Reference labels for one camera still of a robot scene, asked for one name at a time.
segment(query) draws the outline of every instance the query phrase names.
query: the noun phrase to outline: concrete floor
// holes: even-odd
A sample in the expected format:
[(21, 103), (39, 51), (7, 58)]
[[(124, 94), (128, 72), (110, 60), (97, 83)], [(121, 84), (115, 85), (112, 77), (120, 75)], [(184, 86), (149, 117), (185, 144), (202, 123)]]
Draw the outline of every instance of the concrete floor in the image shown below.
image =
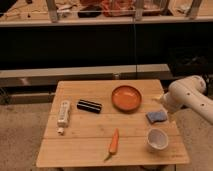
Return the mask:
[[(10, 104), (0, 106), (0, 171), (37, 171), (36, 158), (51, 103)], [(178, 171), (213, 170), (213, 129), (190, 109), (175, 114), (190, 157), (190, 164), (178, 165)], [(142, 171), (139, 167), (78, 168), (66, 171)], [(165, 171), (173, 171), (169, 166)]]

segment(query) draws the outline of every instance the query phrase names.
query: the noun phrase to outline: wooden bowl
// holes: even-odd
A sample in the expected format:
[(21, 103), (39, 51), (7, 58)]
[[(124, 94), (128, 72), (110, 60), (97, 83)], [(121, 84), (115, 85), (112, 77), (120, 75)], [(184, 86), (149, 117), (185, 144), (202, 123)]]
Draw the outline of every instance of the wooden bowl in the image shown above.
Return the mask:
[(141, 101), (140, 92), (132, 86), (122, 85), (112, 92), (113, 105), (123, 112), (135, 111), (140, 106)]

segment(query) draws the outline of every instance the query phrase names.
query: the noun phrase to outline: carrot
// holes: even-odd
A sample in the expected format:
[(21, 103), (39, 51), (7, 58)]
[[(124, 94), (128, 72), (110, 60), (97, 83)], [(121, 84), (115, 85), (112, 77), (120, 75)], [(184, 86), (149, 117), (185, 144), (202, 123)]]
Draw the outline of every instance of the carrot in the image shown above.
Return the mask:
[(119, 139), (119, 131), (118, 131), (118, 128), (116, 128), (114, 135), (112, 137), (111, 144), (109, 146), (109, 153), (116, 154), (118, 150), (118, 139)]

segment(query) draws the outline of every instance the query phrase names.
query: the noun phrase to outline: wooden table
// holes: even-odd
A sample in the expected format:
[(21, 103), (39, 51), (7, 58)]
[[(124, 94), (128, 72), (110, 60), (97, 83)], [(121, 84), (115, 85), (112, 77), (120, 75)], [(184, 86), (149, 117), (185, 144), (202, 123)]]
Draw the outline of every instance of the wooden table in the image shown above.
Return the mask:
[[(120, 85), (137, 88), (143, 98), (133, 114), (123, 114), (111, 103), (112, 91)], [(124, 165), (168, 165), (189, 163), (189, 157), (175, 123), (150, 125), (145, 114), (163, 107), (156, 99), (163, 94), (159, 80), (61, 81), (50, 111), (37, 158), (37, 167), (87, 167)], [(71, 101), (71, 117), (65, 135), (57, 133), (57, 117), (62, 100)], [(101, 114), (79, 110), (79, 99), (101, 103)], [(169, 136), (165, 151), (150, 153), (146, 149), (147, 131), (151, 127)], [(118, 153), (107, 162), (108, 146), (115, 128), (119, 129)]]

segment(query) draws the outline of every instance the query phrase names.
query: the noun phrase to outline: toy carrot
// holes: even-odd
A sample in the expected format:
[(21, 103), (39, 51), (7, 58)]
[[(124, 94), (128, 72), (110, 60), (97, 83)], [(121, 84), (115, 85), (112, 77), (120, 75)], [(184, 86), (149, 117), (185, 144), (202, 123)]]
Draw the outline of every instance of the toy carrot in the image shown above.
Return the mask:
[(108, 156), (104, 159), (104, 161), (107, 161), (112, 157), (112, 155), (115, 155), (118, 150), (118, 139), (119, 139), (119, 131), (118, 128), (115, 129), (114, 135), (112, 137), (110, 146), (109, 146), (109, 154)]

